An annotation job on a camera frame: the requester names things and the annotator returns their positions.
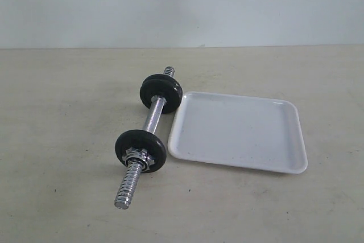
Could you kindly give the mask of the chrome star collar nut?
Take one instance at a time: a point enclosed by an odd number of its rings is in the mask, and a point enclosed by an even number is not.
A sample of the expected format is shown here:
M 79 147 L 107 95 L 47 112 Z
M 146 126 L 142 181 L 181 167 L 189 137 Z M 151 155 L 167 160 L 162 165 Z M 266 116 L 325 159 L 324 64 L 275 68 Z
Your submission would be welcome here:
M 128 166 L 130 163 L 139 163 L 142 171 L 148 171 L 155 164 L 155 159 L 146 149 L 136 149 L 131 147 L 122 156 L 122 163 Z

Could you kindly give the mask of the white rectangular plastic tray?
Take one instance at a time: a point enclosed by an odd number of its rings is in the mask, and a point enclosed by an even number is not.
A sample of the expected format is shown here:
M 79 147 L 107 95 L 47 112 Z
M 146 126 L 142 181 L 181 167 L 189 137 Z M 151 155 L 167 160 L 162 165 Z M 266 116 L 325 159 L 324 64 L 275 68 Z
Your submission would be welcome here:
M 284 174 L 308 167 L 296 106 L 273 98 L 187 92 L 168 151 L 182 160 Z

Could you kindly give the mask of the chrome threaded dumbbell bar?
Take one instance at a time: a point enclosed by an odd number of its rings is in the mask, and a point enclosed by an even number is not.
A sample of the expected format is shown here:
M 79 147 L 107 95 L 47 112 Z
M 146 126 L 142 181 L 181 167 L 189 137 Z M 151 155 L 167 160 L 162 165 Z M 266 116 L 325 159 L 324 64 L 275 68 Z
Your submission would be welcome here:
M 142 82 L 140 99 L 149 109 L 143 128 L 122 133 L 115 143 L 116 156 L 127 167 L 114 200 L 119 209 L 129 208 L 140 175 L 155 172 L 166 162 L 166 148 L 155 132 L 160 116 L 175 112 L 181 104 L 183 90 L 174 73 L 169 66 Z

